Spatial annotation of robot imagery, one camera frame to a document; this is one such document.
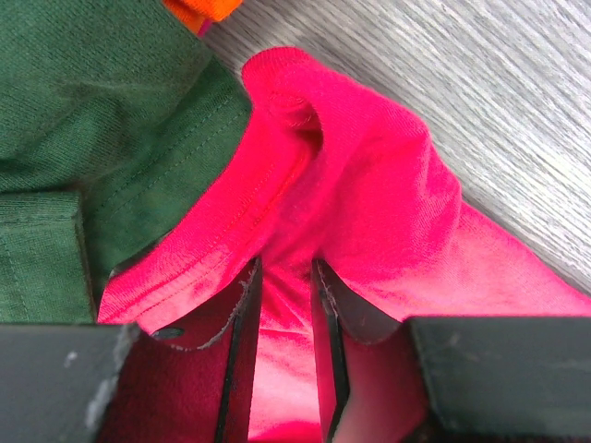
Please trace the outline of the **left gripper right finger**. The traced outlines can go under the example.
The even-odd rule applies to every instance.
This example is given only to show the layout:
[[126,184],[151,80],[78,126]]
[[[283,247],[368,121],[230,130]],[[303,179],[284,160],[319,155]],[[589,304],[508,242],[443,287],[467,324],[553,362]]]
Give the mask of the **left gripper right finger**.
[[585,317],[397,321],[324,261],[310,297],[325,442],[586,442]]

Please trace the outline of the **red t-shirt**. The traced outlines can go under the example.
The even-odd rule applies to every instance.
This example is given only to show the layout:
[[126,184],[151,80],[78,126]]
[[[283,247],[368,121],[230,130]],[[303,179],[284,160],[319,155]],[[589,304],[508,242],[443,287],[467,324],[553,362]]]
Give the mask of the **red t-shirt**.
[[310,302],[322,257],[389,316],[586,317],[589,298],[467,205],[426,125],[295,48],[252,57],[234,158],[147,257],[107,287],[102,323],[152,334],[252,258],[263,266],[248,438],[318,442]]

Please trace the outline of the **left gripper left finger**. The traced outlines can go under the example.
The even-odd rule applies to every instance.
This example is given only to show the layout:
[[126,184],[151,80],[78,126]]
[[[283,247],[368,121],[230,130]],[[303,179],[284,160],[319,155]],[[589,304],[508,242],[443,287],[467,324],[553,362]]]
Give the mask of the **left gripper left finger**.
[[261,265],[148,334],[135,325],[5,324],[5,442],[244,442]]

